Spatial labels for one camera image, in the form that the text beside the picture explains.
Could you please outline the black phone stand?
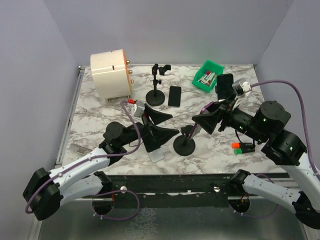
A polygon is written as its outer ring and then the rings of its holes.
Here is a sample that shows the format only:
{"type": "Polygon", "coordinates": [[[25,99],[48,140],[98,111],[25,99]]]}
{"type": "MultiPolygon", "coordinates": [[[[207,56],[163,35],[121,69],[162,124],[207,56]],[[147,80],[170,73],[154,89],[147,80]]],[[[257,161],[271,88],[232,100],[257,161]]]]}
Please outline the black phone stand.
{"type": "Polygon", "coordinates": [[[161,90],[157,89],[158,85],[162,84],[161,79],[157,79],[157,74],[160,74],[161,76],[164,76],[167,71],[171,70],[170,64],[165,64],[164,66],[159,66],[157,63],[153,65],[151,68],[151,73],[153,75],[153,90],[150,90],[146,96],[146,102],[150,106],[160,106],[165,101],[165,95],[161,90]]]}
{"type": "Polygon", "coordinates": [[[173,149],[180,156],[189,156],[196,148],[194,139],[190,137],[192,129],[192,125],[182,127],[180,129],[181,135],[179,135],[173,142],[173,149]]]}

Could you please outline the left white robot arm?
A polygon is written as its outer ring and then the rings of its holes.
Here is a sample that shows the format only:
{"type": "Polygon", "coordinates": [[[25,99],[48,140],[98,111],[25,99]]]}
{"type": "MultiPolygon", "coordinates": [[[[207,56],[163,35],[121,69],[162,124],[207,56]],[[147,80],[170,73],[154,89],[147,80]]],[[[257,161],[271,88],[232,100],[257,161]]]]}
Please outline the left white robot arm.
{"type": "Polygon", "coordinates": [[[121,102],[121,107],[132,123],[130,126],[112,121],[103,133],[103,141],[85,156],[59,168],[47,171],[42,167],[33,173],[22,193],[27,214],[34,214],[42,221],[60,206],[79,198],[112,198],[116,193],[127,193],[126,187],[115,189],[103,169],[133,154],[140,145],[152,153],[179,132],[160,127],[160,123],[173,116],[154,110],[146,103],[128,100],[121,102]]]}

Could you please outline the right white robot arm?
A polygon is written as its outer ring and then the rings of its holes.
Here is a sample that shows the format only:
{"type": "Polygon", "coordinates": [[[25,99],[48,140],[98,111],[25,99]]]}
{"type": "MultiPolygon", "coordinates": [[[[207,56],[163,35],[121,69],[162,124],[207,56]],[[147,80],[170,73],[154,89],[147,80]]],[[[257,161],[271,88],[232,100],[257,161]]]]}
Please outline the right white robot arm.
{"type": "Polygon", "coordinates": [[[276,101],[265,101],[254,116],[235,107],[235,101],[214,103],[206,114],[198,114],[192,120],[208,134],[220,124],[219,132],[230,127],[264,144],[261,152],[277,166],[284,169],[298,184],[292,190],[238,170],[229,182],[230,191],[240,196],[243,193],[257,195],[287,208],[306,226],[320,228],[320,181],[313,173],[308,150],[301,139],[285,130],[291,114],[276,101]]]}

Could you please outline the purple edged black phone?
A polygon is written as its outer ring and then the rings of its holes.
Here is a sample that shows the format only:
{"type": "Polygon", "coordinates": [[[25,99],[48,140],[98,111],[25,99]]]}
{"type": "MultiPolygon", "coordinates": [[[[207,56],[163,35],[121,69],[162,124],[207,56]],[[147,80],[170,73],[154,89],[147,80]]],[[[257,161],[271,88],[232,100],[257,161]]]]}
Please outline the purple edged black phone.
{"type": "MultiPolygon", "coordinates": [[[[202,108],[202,110],[200,111],[199,114],[202,115],[202,114],[204,114],[204,113],[208,113],[207,108],[208,108],[207,105],[204,106],[204,107],[202,108]]],[[[200,126],[198,126],[197,123],[195,123],[195,124],[193,125],[192,129],[191,129],[191,132],[190,132],[188,138],[189,138],[189,139],[194,138],[194,137],[201,131],[201,129],[202,129],[202,128],[201,128],[200,126]]]]}

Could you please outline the silver edged black phone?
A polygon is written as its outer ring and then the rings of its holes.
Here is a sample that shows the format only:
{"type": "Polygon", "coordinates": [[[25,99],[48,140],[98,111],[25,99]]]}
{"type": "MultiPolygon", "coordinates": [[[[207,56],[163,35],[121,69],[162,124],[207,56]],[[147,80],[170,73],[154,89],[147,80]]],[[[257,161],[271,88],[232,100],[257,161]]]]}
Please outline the silver edged black phone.
{"type": "Polygon", "coordinates": [[[182,88],[180,86],[170,86],[168,96],[168,106],[179,108],[181,106],[182,88]]]}

